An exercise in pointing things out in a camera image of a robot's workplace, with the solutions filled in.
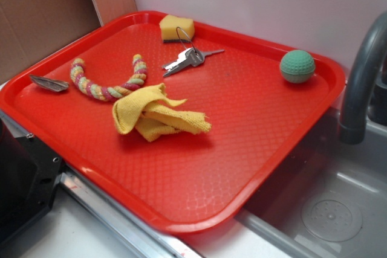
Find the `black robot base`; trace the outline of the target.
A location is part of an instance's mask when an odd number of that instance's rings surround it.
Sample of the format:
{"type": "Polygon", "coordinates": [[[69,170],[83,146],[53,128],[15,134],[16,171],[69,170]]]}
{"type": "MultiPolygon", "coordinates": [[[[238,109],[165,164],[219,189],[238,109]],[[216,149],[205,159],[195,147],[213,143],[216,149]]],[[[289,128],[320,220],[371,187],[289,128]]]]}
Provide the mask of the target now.
{"type": "Polygon", "coordinates": [[[1,246],[52,209],[63,167],[38,137],[14,137],[1,122],[1,246]]]}

